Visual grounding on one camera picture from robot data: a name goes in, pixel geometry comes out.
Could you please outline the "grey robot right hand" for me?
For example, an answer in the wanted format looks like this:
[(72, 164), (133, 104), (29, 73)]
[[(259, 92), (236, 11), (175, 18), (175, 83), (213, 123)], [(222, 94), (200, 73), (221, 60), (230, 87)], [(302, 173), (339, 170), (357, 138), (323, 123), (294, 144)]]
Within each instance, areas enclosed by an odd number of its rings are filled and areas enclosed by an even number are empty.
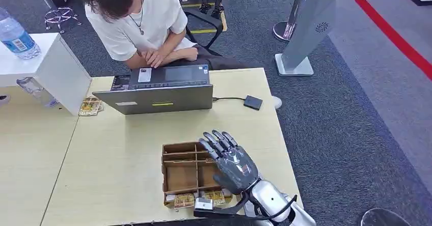
[(216, 163), (213, 179), (232, 194), (241, 194), (259, 180), (258, 169), (245, 149), (228, 132), (203, 132), (199, 143)]

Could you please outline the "person's right hand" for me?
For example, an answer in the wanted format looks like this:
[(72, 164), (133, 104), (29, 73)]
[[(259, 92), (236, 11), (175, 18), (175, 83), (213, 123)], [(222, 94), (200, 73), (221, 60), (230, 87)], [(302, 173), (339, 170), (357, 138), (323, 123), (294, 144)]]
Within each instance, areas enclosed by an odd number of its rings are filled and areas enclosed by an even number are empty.
[(179, 50), (179, 54), (181, 55), (181, 59), (187, 61), (196, 61), (198, 58), (198, 50), (195, 47), (181, 49)]

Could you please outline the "person's left hand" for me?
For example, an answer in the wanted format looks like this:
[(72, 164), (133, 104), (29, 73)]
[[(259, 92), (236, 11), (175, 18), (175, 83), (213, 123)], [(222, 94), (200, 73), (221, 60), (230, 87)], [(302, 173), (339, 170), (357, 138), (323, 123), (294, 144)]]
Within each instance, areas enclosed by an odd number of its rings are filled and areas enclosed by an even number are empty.
[(167, 57), (167, 54), (162, 50), (148, 49), (140, 53), (142, 57), (143, 66), (146, 67), (159, 67)]

